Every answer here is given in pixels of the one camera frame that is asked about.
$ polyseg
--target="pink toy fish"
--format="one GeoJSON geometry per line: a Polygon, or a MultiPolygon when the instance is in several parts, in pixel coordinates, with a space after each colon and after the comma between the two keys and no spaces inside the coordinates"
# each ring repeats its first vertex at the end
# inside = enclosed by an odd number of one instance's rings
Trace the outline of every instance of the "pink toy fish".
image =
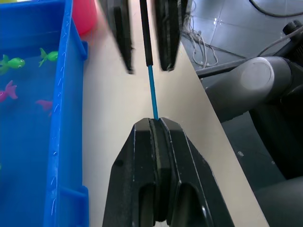
{"type": "Polygon", "coordinates": [[[13,81],[11,80],[6,86],[5,91],[0,91],[0,103],[3,102],[8,96],[12,99],[18,98],[16,95],[17,85],[12,85],[13,81]]]}
{"type": "Polygon", "coordinates": [[[38,101],[36,101],[36,103],[41,105],[44,111],[51,110],[53,107],[52,101],[38,100],[38,101]]]}

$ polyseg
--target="green toy fish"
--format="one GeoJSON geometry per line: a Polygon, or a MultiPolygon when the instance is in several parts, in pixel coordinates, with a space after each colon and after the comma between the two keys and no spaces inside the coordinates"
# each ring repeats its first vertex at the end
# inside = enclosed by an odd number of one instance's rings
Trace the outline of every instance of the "green toy fish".
{"type": "Polygon", "coordinates": [[[3,55],[3,59],[0,61],[0,75],[6,73],[9,68],[18,69],[25,65],[25,61],[21,58],[9,59],[7,55],[3,55]]]}
{"type": "Polygon", "coordinates": [[[39,67],[47,59],[50,60],[50,61],[56,61],[57,58],[58,58],[58,52],[57,51],[52,51],[49,54],[45,53],[45,51],[42,48],[40,48],[40,51],[41,51],[41,58],[43,58],[43,60],[39,62],[39,67]]]}

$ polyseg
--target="blue rod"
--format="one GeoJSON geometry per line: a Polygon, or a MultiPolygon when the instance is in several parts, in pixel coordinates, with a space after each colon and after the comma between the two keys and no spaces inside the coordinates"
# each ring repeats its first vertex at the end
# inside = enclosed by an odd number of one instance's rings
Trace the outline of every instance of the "blue rod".
{"type": "Polygon", "coordinates": [[[148,66],[148,75],[150,78],[150,87],[151,87],[151,96],[152,96],[151,103],[152,103],[153,117],[154,117],[154,119],[159,120],[157,100],[156,100],[156,91],[155,91],[155,82],[153,80],[152,65],[148,66]]]}

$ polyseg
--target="pink container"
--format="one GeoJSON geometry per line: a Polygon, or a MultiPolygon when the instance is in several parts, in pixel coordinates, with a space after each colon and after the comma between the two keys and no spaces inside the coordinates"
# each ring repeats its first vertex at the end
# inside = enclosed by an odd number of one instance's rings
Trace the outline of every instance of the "pink container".
{"type": "Polygon", "coordinates": [[[80,35],[89,32],[97,22],[95,0],[74,0],[72,18],[80,35]]]}

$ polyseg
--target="tiled floor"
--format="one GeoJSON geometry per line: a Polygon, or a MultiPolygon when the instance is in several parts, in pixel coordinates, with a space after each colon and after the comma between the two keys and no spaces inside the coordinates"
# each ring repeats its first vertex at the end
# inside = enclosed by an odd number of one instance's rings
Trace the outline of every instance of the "tiled floor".
{"type": "MultiPolygon", "coordinates": [[[[264,47],[283,36],[282,29],[290,21],[303,16],[291,18],[273,18],[258,12],[249,0],[195,0],[196,9],[192,12],[195,30],[201,31],[206,43],[245,56],[256,56],[264,47]]],[[[303,0],[256,0],[265,10],[289,14],[303,11],[303,0]]],[[[182,43],[192,60],[193,47],[190,41],[182,38],[182,43]]],[[[279,50],[279,44],[267,53],[279,50]]],[[[216,51],[219,64],[239,60],[239,57],[216,51]]],[[[197,61],[202,61],[200,51],[196,52],[197,61]]],[[[215,63],[211,50],[207,50],[207,62],[215,63]]],[[[201,69],[193,63],[196,70],[201,69]]],[[[204,87],[214,83],[221,75],[205,78],[204,87]]],[[[272,185],[284,180],[272,158],[264,147],[253,126],[248,113],[231,121],[224,122],[223,128],[238,157],[242,169],[252,189],[272,185]]]]}

